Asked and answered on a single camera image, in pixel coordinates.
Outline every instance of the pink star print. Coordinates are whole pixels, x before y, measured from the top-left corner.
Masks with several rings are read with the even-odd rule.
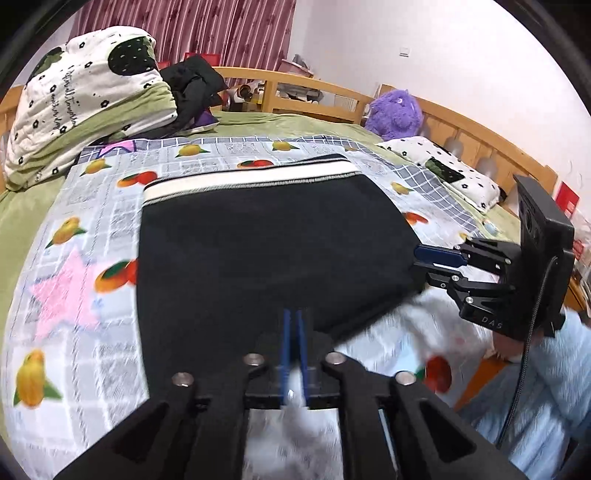
[[[37,322],[35,339],[47,337],[59,323],[85,328],[98,325],[92,312],[93,268],[82,262],[78,250],[72,250],[61,270],[51,278],[31,287],[43,305]]]
[[[111,143],[99,152],[99,157],[102,157],[103,155],[109,153],[114,148],[122,148],[128,153],[132,153],[135,152],[135,143],[133,140],[123,140],[121,142]]]

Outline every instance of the printed bedsheet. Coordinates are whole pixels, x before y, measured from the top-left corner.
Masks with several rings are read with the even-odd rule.
[[[135,140],[82,152],[31,247],[5,329],[6,427],[32,479],[52,478],[147,398],[135,311],[143,186],[332,153],[359,166],[422,242],[451,247],[478,235],[470,214],[430,171],[394,166],[338,137]],[[493,280],[469,268],[464,274]],[[451,404],[474,370],[466,359],[479,358],[488,345],[487,331],[460,320],[445,293],[429,289],[340,350],[389,374],[416,371],[445,354],[453,382],[441,395]],[[293,408],[251,416],[244,478],[341,478],[335,412],[297,408],[297,374],[290,381]]]

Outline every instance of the black cloth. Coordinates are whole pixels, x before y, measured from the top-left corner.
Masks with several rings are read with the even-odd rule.
[[[239,187],[142,210],[137,306],[151,396],[176,372],[217,372],[306,307],[344,340],[422,290],[419,240],[369,178]]]
[[[199,55],[160,70],[177,104],[177,118],[163,127],[142,132],[133,138],[164,138],[185,128],[191,119],[198,118],[206,108],[221,105],[217,94],[228,87],[223,77]]]

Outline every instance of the metal screw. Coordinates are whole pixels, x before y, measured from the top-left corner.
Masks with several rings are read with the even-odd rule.
[[[412,385],[417,381],[417,377],[412,372],[402,371],[398,372],[394,379],[401,385]]]
[[[173,384],[177,387],[190,387],[195,379],[187,372],[178,372],[173,375]]]
[[[342,363],[345,363],[345,360],[347,359],[342,353],[331,352],[328,355],[326,355],[326,361],[331,365],[340,365]]]
[[[244,363],[252,367],[258,367],[265,363],[265,359],[260,353],[249,353],[244,356]]]

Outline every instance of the purple plush toy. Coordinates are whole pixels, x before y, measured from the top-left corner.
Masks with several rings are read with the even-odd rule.
[[[391,90],[369,106],[365,128],[384,141],[414,137],[423,124],[423,112],[408,90]]]

